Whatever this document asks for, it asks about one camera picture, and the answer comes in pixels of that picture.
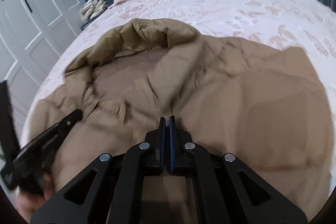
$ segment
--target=pile of clothes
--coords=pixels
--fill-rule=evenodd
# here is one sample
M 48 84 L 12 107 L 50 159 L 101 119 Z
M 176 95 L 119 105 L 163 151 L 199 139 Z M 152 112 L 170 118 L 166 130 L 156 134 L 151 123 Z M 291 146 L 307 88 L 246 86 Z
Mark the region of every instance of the pile of clothes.
M 82 21 L 88 21 L 100 15 L 108 7 L 106 0 L 88 0 L 79 10 L 82 15 Z

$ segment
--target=hand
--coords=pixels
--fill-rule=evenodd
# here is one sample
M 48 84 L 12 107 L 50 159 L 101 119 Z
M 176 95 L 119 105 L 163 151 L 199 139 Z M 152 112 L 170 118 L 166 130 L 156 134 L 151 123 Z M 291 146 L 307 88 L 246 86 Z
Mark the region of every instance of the hand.
M 43 178 L 46 181 L 44 196 L 21 192 L 16 197 L 17 211 L 28 223 L 30 223 L 30 218 L 34 211 L 40 208 L 54 194 L 53 179 L 51 176 L 44 173 Z

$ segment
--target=white bed sheet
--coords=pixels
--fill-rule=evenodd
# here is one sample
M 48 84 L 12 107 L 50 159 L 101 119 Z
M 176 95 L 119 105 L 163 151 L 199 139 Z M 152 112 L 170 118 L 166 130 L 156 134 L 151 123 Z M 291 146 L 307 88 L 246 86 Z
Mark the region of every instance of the white bed sheet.
M 38 100 L 64 83 L 63 71 L 81 51 L 113 27 L 133 18 L 172 18 L 202 34 L 244 37 L 277 49 L 305 48 L 324 84 L 336 128 L 336 13 L 317 0 L 130 0 L 108 9 L 63 53 L 40 87 L 26 119 L 21 144 L 28 141 L 31 114 Z M 336 185 L 333 160 L 331 189 Z

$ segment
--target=silver screw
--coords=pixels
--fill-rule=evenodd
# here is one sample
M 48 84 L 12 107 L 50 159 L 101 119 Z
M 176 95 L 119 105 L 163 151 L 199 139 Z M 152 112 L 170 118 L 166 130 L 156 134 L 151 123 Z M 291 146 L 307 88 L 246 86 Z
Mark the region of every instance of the silver screw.
M 236 156 L 233 154 L 225 154 L 224 159 L 229 162 L 233 162 L 236 159 Z
M 149 143 L 141 143 L 139 144 L 140 149 L 148 149 L 150 147 Z
M 110 158 L 111 158 L 110 155 L 107 154 L 107 153 L 101 154 L 101 155 L 99 156 L 99 159 L 100 159 L 101 161 L 108 161 Z
M 188 150 L 192 150 L 196 147 L 196 145 L 194 143 L 186 143 L 184 147 Z

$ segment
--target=wardrobe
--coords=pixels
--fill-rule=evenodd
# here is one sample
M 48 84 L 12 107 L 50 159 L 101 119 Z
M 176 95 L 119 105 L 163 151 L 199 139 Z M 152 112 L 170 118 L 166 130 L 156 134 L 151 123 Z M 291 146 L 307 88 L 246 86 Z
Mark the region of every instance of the wardrobe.
M 84 0 L 0 0 L 0 80 L 7 79 L 18 134 L 39 86 L 81 33 Z

